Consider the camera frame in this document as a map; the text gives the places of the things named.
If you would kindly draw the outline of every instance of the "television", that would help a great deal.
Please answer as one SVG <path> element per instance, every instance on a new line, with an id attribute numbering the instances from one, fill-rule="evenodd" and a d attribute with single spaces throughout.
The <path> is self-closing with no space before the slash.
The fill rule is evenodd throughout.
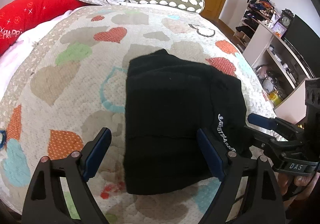
<path id="1" fill-rule="evenodd" d="M 287 32 L 282 37 L 288 46 L 293 46 L 301 56 L 302 64 L 306 64 L 314 77 L 320 77 L 320 38 L 319 36 L 297 15 Z"/>

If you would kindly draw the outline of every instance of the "screw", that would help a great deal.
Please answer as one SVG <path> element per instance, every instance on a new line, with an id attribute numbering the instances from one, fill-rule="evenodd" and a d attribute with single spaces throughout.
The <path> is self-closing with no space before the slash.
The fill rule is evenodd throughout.
<path id="1" fill-rule="evenodd" d="M 45 163 L 46 161 L 48 161 L 48 159 L 49 159 L 49 157 L 44 156 L 44 157 L 41 157 L 40 161 L 41 161 L 42 163 Z"/>
<path id="2" fill-rule="evenodd" d="M 80 155 L 80 152 L 79 152 L 79 151 L 73 151 L 73 152 L 71 153 L 71 156 L 74 157 L 74 158 L 78 157 L 79 155 Z"/>
<path id="3" fill-rule="evenodd" d="M 268 158 L 266 156 L 260 156 L 260 160 L 262 162 L 266 162 L 268 160 Z"/>
<path id="4" fill-rule="evenodd" d="M 230 156 L 230 157 L 236 157 L 236 156 L 237 156 L 237 153 L 234 152 L 234 151 L 229 151 L 229 152 L 228 152 L 228 156 Z"/>

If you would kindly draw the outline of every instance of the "wooden floor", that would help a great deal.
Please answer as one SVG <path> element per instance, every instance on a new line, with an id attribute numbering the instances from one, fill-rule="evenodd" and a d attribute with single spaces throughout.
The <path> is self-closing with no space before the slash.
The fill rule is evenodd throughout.
<path id="1" fill-rule="evenodd" d="M 243 43 L 239 39 L 233 36 L 235 32 L 231 28 L 229 28 L 222 20 L 210 20 L 209 21 L 214 24 L 236 47 L 240 45 L 243 49 L 245 48 Z"/>

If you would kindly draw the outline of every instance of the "quilted bedspread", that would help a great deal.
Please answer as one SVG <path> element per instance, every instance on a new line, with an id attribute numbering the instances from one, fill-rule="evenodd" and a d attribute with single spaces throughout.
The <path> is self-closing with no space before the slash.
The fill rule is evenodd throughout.
<path id="1" fill-rule="evenodd" d="M 241 53 L 199 15 L 121 5 L 84 7 L 36 44 L 0 103 L 0 129 L 6 129 L 8 138 L 0 150 L 0 198 L 21 213 L 42 156 L 64 158 L 108 127 L 111 146 L 88 182 L 107 220 L 111 224 L 198 223 L 220 185 L 216 178 L 154 196 L 128 194 L 124 184 L 129 61 L 161 48 L 237 77 L 247 115 L 275 116 Z M 77 218 L 63 178 L 62 186 L 71 216 Z"/>

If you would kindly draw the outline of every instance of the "black ornate clock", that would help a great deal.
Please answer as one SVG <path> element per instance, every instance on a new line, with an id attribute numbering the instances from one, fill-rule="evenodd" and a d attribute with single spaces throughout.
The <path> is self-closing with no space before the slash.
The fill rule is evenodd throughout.
<path id="1" fill-rule="evenodd" d="M 294 14 L 290 10 L 283 10 L 281 17 L 278 20 L 278 23 L 280 23 L 282 26 L 284 26 L 286 29 L 288 29 L 291 25 L 291 22 L 293 21 Z"/>

